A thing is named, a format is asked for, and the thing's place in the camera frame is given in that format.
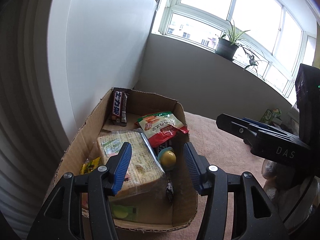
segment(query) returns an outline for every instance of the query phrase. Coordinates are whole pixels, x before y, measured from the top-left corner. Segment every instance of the metal screw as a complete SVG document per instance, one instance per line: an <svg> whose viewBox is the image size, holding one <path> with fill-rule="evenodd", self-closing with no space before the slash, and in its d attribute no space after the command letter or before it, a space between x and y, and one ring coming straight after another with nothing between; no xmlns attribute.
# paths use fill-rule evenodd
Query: metal screw
<svg viewBox="0 0 320 240"><path fill-rule="evenodd" d="M244 172L243 176L245 176L248 179L252 178L252 174L250 172L248 172L248 171Z"/></svg>
<svg viewBox="0 0 320 240"><path fill-rule="evenodd" d="M218 170L218 167L215 166L215 165L210 165L209 166L209 171L217 171Z"/></svg>
<svg viewBox="0 0 320 240"><path fill-rule="evenodd" d="M106 171L107 167L106 166L100 166L98 167L98 171Z"/></svg>
<svg viewBox="0 0 320 240"><path fill-rule="evenodd" d="M67 172L67 173L63 174L63 177L65 179L70 179L72 177L72 173L71 172Z"/></svg>

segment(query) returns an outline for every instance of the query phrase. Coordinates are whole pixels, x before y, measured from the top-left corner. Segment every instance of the plant pot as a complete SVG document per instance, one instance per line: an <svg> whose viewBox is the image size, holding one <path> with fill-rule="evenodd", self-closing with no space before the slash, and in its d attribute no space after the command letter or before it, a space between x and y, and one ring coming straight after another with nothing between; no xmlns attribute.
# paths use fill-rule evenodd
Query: plant pot
<svg viewBox="0 0 320 240"><path fill-rule="evenodd" d="M215 53L232 61L237 49L238 46L236 44L231 45L230 41L220 39Z"/></svg>

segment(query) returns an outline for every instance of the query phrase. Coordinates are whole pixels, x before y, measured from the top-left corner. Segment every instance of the white wall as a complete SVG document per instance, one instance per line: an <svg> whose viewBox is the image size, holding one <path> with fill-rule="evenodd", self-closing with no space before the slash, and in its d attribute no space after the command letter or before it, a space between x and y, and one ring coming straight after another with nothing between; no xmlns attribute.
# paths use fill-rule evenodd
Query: white wall
<svg viewBox="0 0 320 240"><path fill-rule="evenodd" d="M111 87L135 85L155 6L155 0L52 0L49 72L70 141Z"/></svg>
<svg viewBox="0 0 320 240"><path fill-rule="evenodd" d="M280 2L294 15L304 31L316 37L316 18L305 0L280 0Z"/></svg>
<svg viewBox="0 0 320 240"><path fill-rule="evenodd" d="M259 120L266 109L291 104L268 84L210 51L150 34L137 90L177 99L184 110L216 119L225 113Z"/></svg>

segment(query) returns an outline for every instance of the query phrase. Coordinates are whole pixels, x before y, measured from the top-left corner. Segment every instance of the windowsill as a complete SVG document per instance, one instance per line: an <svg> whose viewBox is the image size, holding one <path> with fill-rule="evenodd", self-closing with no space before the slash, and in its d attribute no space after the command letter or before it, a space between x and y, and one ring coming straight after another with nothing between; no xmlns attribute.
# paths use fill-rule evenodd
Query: windowsill
<svg viewBox="0 0 320 240"><path fill-rule="evenodd" d="M201 45L201 44L199 44L199 43L197 43L197 42L194 42L194 41L186 40L186 39L184 39L184 38L181 38L181 37L178 37L178 36L175 36L175 35L171 35L171 34L162 35L160 32L153 32L152 34L160 35L160 36L165 36L165 37L168 37L168 38L171 38L171 39L175 39L175 40L178 40L178 41L183 41L183 42L185 42L185 43L191 44L191 45L196 46L196 47L201 48L201 49L205 49L205 50L207 50L207 51L215 54L215 50L214 50L214 49L210 49L210 48L205 47L205 46L203 46L203 45ZM239 67L241 67L241 68L243 68L243 69L245 68L244 65L242 65L240 62L238 62L238 61L236 61L236 60L231 61L231 62L234 63L234 64L236 64L236 65L238 65ZM244 69L244 70L247 70L247 71L250 72L252 75L254 75L255 77L259 78L261 81L265 82L267 85L269 85L270 87L272 87L275 91L277 91L283 98L285 98L284 95L282 94L282 92L281 92L279 89L277 89L275 86L273 86L270 82L264 80L261 76L257 75L257 73L256 73L254 70L252 70L252 69L250 69L250 68L247 68L247 69Z"/></svg>

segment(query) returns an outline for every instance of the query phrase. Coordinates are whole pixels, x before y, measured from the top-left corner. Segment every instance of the white glove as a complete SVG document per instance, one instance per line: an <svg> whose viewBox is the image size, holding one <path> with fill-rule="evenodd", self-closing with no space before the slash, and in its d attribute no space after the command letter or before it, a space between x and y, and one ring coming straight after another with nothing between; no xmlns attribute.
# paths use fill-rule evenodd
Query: white glove
<svg viewBox="0 0 320 240"><path fill-rule="evenodd" d="M301 185L289 188L294 171L294 168L269 160L264 160L262 165L261 174L267 180L263 189L275 205L282 220L286 218L295 206L311 179L311 177L305 178ZM312 210L312 203L318 193L319 183L313 178L306 195L292 215L284 223L289 234L294 232L307 220Z"/></svg>

